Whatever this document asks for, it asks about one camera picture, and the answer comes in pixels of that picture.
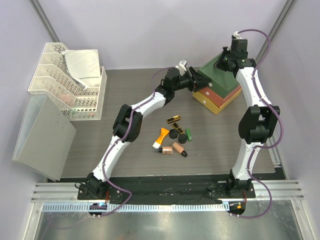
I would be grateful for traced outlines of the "red drawer box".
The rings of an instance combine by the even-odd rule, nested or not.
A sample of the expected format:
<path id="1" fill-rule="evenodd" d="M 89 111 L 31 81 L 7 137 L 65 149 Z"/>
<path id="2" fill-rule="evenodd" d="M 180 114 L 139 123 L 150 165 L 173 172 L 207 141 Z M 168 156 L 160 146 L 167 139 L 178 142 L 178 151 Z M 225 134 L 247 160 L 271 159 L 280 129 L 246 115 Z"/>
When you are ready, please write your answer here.
<path id="1" fill-rule="evenodd" d="M 199 92 L 209 98 L 212 102 L 214 102 L 218 107 L 224 104 L 228 99 L 232 97 L 237 91 L 242 90 L 240 86 L 236 87 L 230 93 L 228 93 L 225 97 L 221 97 L 216 92 L 211 90 L 209 87 L 205 87 L 204 89 L 200 90 Z"/>

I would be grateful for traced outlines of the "green top drawer box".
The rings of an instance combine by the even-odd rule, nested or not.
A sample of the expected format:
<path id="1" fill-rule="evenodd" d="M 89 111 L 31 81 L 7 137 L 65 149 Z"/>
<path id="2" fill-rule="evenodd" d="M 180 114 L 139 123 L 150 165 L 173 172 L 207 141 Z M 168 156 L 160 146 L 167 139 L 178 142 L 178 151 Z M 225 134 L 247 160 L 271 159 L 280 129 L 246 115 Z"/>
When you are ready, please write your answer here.
<path id="1" fill-rule="evenodd" d="M 215 63 L 218 61 L 220 55 L 218 54 L 213 59 L 208 61 L 197 72 L 204 77 L 210 78 L 211 82 L 208 87 L 218 94 L 220 97 L 225 98 L 233 90 L 240 86 L 235 79 L 232 72 L 223 71 L 215 67 Z"/>

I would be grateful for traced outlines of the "orange cosmetic tube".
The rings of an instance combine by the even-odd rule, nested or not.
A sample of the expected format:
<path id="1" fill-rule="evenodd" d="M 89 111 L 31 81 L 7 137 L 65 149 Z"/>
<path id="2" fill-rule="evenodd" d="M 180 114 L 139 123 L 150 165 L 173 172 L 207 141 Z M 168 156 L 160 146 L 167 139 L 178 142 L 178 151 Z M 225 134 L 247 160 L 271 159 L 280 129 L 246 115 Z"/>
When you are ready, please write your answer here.
<path id="1" fill-rule="evenodd" d="M 163 143 L 164 138 L 169 134 L 169 130 L 166 128 L 161 128 L 160 130 L 160 135 L 159 137 L 156 139 L 156 141 L 153 143 L 152 147 L 155 149 L 160 148 L 160 146 Z"/>

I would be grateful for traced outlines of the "peach foundation bottle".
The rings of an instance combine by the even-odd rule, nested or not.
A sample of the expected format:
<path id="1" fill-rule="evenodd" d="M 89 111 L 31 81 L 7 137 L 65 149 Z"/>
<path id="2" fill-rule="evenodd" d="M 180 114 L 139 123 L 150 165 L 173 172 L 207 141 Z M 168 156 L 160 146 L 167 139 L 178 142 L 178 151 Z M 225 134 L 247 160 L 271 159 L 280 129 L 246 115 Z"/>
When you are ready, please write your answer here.
<path id="1" fill-rule="evenodd" d="M 174 142 L 173 144 L 172 144 L 172 148 L 178 153 L 178 154 L 180 154 L 180 155 L 182 155 L 183 157 L 187 157 L 188 156 L 188 154 L 187 154 L 187 152 L 185 151 L 185 149 L 181 146 L 181 145 L 179 145 L 177 142 Z"/>

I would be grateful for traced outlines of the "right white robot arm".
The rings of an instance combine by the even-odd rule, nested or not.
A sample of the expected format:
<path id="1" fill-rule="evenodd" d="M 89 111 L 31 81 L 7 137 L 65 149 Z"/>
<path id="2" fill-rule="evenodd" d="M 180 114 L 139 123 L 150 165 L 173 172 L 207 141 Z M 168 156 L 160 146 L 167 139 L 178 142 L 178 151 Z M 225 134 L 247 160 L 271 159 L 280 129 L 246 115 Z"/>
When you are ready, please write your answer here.
<path id="1" fill-rule="evenodd" d="M 238 125 L 241 146 L 234 167 L 226 180 L 226 193 L 233 198 L 250 190 L 252 169 L 260 149 L 272 137 L 280 116 L 280 108 L 267 98 L 258 77 L 255 61 L 248 53 L 224 47 L 214 66 L 233 73 L 240 84 L 247 110 Z"/>

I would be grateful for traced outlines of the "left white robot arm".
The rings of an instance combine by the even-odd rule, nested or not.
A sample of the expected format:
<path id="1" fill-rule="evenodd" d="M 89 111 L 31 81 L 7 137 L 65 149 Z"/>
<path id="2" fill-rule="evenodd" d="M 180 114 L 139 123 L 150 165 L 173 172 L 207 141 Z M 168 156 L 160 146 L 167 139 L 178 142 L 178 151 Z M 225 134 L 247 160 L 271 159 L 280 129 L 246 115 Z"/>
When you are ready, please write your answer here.
<path id="1" fill-rule="evenodd" d="M 138 138 L 144 117 L 171 102 L 176 91 L 188 89 L 198 92 L 211 81 L 193 67 L 170 67 L 166 70 L 164 79 L 150 96 L 134 105 L 121 106 L 112 127 L 110 144 L 83 185 L 83 192 L 89 195 L 89 198 L 100 200 L 105 197 L 111 172 L 126 147 Z"/>

